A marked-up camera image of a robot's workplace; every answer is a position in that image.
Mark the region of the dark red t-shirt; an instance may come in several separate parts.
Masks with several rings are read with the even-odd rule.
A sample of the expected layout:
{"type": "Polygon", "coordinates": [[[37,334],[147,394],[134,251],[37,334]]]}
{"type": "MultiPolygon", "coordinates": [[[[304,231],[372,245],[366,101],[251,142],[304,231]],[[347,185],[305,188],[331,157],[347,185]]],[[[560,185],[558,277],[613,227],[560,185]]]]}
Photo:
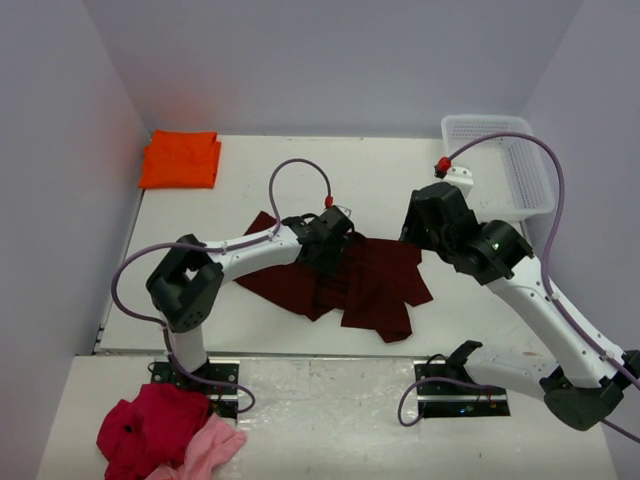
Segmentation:
{"type": "Polygon", "coordinates": [[[433,300],[419,272],[421,262],[422,251],[413,245],[353,232],[333,275],[296,263],[245,275],[236,283],[311,321],[340,310],[343,327],[373,330],[385,343],[394,343],[412,335],[407,307],[433,300]]]}

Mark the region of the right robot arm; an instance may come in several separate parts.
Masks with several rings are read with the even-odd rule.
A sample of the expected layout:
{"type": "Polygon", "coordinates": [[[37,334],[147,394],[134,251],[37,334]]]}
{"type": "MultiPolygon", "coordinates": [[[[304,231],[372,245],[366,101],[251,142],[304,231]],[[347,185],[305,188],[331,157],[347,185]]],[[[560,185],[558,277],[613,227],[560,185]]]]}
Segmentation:
{"type": "Polygon", "coordinates": [[[460,189],[439,182],[412,192],[401,241],[432,251],[505,302],[550,352],[508,353],[468,340],[436,375],[413,386],[449,384],[484,394],[512,390],[542,401],[568,427],[587,431],[639,383],[639,353],[598,332],[543,274],[531,245],[509,223],[480,222],[460,189]]]}

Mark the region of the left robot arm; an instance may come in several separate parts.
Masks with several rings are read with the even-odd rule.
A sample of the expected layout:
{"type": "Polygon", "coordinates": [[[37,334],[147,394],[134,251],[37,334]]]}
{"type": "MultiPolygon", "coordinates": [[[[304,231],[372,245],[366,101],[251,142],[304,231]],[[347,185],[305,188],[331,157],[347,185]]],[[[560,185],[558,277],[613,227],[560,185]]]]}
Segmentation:
{"type": "Polygon", "coordinates": [[[349,216],[332,206],[320,215],[289,217],[229,241],[203,243],[193,235],[181,237],[146,281],[152,303],[167,323],[172,361],[189,374],[207,363],[202,324],[224,285],[291,264],[333,273],[352,229],[349,216]]]}

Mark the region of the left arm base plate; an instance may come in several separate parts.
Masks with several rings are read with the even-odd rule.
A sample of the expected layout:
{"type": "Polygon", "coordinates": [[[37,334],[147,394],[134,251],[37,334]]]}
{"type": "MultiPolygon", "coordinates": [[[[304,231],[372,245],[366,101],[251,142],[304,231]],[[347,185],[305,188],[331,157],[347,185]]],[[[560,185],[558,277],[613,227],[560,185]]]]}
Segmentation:
{"type": "Polygon", "coordinates": [[[210,413],[234,421],[238,417],[239,369],[240,364],[237,361],[209,361],[194,375],[209,381],[230,383],[230,386],[213,386],[186,377],[169,361],[154,360],[147,365],[152,383],[167,383],[185,391],[204,394],[210,400],[210,413]]]}

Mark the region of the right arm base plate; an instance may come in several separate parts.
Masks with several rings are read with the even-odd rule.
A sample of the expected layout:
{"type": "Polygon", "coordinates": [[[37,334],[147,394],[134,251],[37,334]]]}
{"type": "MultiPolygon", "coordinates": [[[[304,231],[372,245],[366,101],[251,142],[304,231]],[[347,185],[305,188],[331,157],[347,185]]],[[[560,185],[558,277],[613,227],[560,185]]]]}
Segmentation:
{"type": "MultiPolygon", "coordinates": [[[[472,380],[464,373],[450,370],[443,357],[414,363],[415,380],[443,377],[465,383],[472,380]]],[[[503,388],[469,388],[447,382],[429,382],[416,388],[418,413],[423,419],[508,417],[511,415],[503,388]]]]}

